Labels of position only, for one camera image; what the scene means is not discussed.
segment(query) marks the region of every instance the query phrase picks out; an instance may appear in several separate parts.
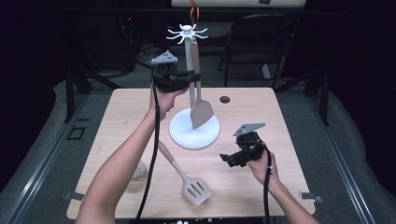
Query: tabletop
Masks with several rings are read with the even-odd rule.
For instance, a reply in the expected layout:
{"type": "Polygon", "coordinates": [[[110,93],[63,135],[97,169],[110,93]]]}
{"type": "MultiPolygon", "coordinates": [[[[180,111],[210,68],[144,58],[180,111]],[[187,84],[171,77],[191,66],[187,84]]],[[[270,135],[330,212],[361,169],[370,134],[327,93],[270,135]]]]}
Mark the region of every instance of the tabletop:
{"type": "MultiPolygon", "coordinates": [[[[169,124],[179,111],[190,106],[189,95],[176,98],[175,107],[161,122],[160,140],[168,147],[187,176],[203,179],[213,195],[200,205],[194,205],[182,194],[183,180],[177,170],[158,152],[148,198],[141,218],[195,217],[263,217],[262,185],[250,169],[230,167],[219,154],[239,151],[233,133],[247,123],[265,123],[256,132],[269,150],[276,155],[279,177],[294,198],[310,213],[315,206],[299,197],[299,191],[309,192],[301,165],[279,108],[270,88],[204,88],[202,99],[210,102],[219,120],[218,138],[208,147],[189,150],[180,147],[169,134],[169,124]],[[226,96],[229,103],[220,98],[226,96]]],[[[94,175],[117,147],[134,131],[149,108],[149,89],[118,89],[110,98],[102,123],[76,187],[85,194],[94,175]]],[[[149,168],[153,146],[152,135],[142,162],[149,168]]],[[[147,172],[134,178],[120,199],[116,218],[135,218],[147,182],[147,172]]],[[[76,218],[81,202],[72,200],[67,210],[76,218]]],[[[269,196],[271,216],[284,216],[272,196],[269,196]]]]}

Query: human arm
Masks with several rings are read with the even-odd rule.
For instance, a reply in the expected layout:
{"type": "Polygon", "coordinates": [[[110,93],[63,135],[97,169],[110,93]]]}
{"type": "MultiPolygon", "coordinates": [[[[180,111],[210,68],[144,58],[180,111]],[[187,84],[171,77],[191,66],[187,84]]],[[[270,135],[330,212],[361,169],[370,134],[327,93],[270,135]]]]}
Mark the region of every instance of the human arm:
{"type": "MultiPolygon", "coordinates": [[[[290,224],[319,223],[294,199],[289,190],[282,184],[277,173],[276,158],[272,152],[271,157],[273,169],[268,184],[268,191],[282,208],[288,222],[290,224]]],[[[262,157],[259,160],[249,161],[247,163],[252,173],[261,184],[264,183],[267,163],[267,153],[265,152],[262,153],[262,157]]]]}
{"type": "MultiPolygon", "coordinates": [[[[174,106],[175,98],[184,93],[164,93],[157,90],[160,120],[174,106]]],[[[155,129],[155,102],[150,94],[148,113],[134,132],[105,161],[93,178],[79,209],[77,223],[114,223],[117,204],[155,129]]]]}

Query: white round base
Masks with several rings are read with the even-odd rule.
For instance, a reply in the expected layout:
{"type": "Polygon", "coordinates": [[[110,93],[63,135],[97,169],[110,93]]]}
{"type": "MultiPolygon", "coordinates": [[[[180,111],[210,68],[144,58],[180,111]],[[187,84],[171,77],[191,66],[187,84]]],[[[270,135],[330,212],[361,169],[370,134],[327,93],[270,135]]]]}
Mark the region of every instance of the white round base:
{"type": "Polygon", "coordinates": [[[201,127],[193,129],[191,110],[184,109],[178,112],[171,120],[169,132],[173,140],[186,149],[202,149],[212,144],[219,136],[220,124],[214,115],[201,127]]]}

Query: spatula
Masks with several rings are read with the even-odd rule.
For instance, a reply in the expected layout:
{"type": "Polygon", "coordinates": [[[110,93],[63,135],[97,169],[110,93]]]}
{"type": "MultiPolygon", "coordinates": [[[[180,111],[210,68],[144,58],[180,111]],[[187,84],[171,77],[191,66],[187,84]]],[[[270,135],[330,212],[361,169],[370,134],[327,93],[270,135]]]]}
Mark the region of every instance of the spatula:
{"type": "MultiPolygon", "coordinates": [[[[198,42],[195,37],[191,38],[191,56],[192,64],[194,65],[194,73],[200,73],[198,42]]],[[[196,81],[195,85],[197,88],[197,99],[191,108],[191,122],[193,129],[199,128],[214,115],[210,103],[201,99],[201,80],[196,81]]]]}
{"type": "Polygon", "coordinates": [[[168,159],[172,165],[176,168],[178,173],[183,178],[183,189],[182,192],[187,199],[190,200],[195,205],[200,205],[203,203],[207,198],[212,195],[212,191],[207,186],[203,179],[199,178],[190,178],[184,174],[181,168],[177,165],[175,159],[172,157],[169,150],[163,144],[163,142],[159,141],[158,148],[160,149],[161,153],[168,159]]]}

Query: forearm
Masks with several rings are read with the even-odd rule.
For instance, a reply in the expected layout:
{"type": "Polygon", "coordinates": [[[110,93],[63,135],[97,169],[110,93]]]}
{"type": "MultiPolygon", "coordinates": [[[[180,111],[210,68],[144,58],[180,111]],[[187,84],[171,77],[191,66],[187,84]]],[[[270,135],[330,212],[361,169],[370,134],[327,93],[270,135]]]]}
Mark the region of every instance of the forearm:
{"type": "Polygon", "coordinates": [[[147,114],[134,132],[107,159],[93,179],[81,205],[115,210],[154,131],[155,116],[147,114]]]}
{"type": "Polygon", "coordinates": [[[281,183],[276,188],[270,189],[271,195],[282,208],[290,224],[318,223],[290,194],[289,190],[281,183]]]}

